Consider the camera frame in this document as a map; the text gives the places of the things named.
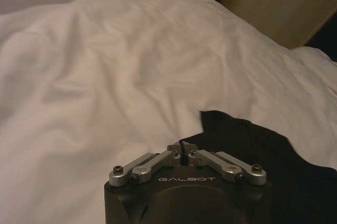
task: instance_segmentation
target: bed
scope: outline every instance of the bed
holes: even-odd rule
[[[337,168],[337,65],[214,0],[75,0],[0,16],[1,223],[104,223],[115,164],[221,110]]]

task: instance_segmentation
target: crumpled fabric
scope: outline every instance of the crumpled fabric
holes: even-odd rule
[[[337,167],[336,64],[214,0],[76,0],[0,16],[1,223],[104,223],[113,165],[221,110]]]

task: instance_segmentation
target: screw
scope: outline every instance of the screw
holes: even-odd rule
[[[238,173],[235,175],[235,182],[237,182],[238,184],[243,184],[244,177],[242,173]]]
[[[135,174],[135,173],[133,173],[133,174],[131,174],[131,176],[130,176],[130,181],[132,182],[132,183],[138,183],[139,182],[139,180],[140,180],[140,177],[139,177],[139,175],[138,174]]]
[[[252,165],[252,172],[261,173],[262,172],[262,166],[261,165]]]
[[[118,175],[123,173],[123,166],[117,165],[113,168],[113,173]]]

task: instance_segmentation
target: robotic hand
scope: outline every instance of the robotic hand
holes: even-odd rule
[[[106,224],[270,223],[271,194],[260,165],[180,141],[113,168]]]

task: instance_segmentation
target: hex bolt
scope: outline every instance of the hex bolt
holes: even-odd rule
[[[262,172],[262,166],[261,165],[252,165],[252,172],[261,173]]]
[[[118,175],[123,173],[123,166],[117,165],[113,168],[113,173]]]

